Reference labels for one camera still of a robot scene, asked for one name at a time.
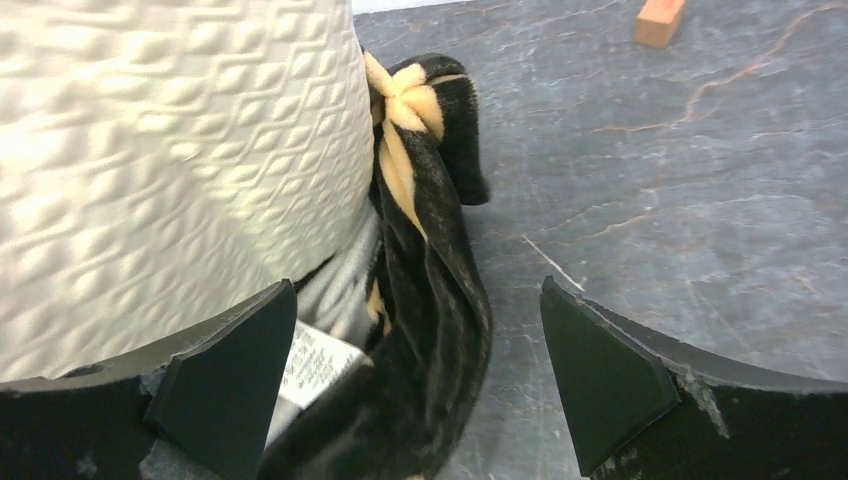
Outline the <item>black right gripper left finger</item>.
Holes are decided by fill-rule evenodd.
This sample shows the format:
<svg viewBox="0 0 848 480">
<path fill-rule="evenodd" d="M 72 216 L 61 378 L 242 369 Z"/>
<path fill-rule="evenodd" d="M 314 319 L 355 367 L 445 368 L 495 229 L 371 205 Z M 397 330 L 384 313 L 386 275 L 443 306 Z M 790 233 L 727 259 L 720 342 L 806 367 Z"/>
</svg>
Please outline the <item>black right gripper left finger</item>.
<svg viewBox="0 0 848 480">
<path fill-rule="evenodd" d="M 161 340 L 1 386 L 5 479 L 253 479 L 296 324 L 275 283 Z"/>
</svg>

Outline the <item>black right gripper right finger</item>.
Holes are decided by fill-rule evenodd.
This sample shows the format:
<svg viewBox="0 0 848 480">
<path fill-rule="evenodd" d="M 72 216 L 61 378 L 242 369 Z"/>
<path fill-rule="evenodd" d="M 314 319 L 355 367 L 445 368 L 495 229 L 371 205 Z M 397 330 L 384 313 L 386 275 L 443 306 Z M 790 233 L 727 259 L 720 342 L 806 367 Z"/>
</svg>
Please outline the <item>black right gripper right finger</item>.
<svg viewBox="0 0 848 480">
<path fill-rule="evenodd" d="M 742 363 L 547 277 L 544 335 L 586 479 L 843 479 L 847 386 Z"/>
</svg>

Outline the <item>black pillowcase with yellow flowers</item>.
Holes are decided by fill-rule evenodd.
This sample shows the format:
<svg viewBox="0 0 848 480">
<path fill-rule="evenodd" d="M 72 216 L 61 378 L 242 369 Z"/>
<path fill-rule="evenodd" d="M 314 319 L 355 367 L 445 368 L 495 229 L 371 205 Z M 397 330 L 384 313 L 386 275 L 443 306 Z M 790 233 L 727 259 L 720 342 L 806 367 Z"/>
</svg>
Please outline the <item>black pillowcase with yellow flowers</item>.
<svg viewBox="0 0 848 480">
<path fill-rule="evenodd" d="M 262 479 L 431 479 L 479 398 L 493 316 L 462 209 L 488 202 L 478 97 L 439 53 L 363 57 L 375 167 L 364 358 L 266 448 Z"/>
</svg>

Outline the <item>white pillow with yellow edge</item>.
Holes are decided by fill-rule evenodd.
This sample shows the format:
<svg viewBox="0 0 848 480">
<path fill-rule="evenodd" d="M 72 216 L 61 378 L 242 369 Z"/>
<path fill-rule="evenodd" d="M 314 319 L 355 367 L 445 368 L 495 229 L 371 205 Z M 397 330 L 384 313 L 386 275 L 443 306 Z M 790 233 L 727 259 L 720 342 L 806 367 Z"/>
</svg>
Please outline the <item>white pillow with yellow edge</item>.
<svg viewBox="0 0 848 480">
<path fill-rule="evenodd" d="M 1 5 L 1 377 L 56 378 L 282 279 L 362 345 L 378 237 L 347 1 Z"/>
</svg>

